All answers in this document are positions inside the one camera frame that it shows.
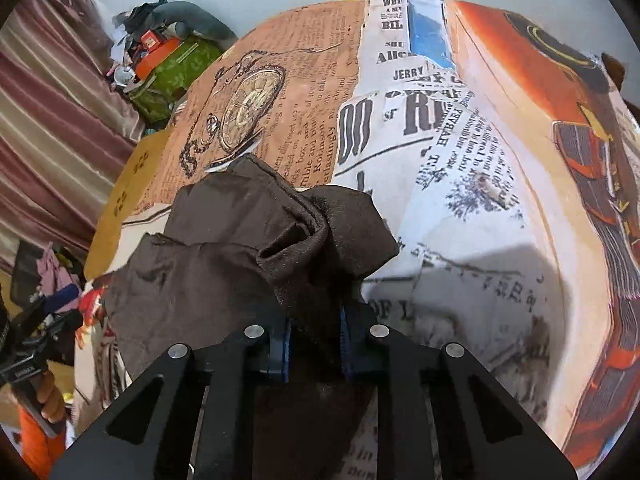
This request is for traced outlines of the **person's left hand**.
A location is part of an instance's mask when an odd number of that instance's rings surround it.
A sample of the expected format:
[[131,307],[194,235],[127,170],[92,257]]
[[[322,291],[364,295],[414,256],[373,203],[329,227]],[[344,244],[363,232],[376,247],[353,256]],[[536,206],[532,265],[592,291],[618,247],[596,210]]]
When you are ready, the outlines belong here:
[[44,420],[57,424],[66,419],[64,398],[50,370],[32,378],[30,384],[35,390],[37,403],[41,405],[40,415]]

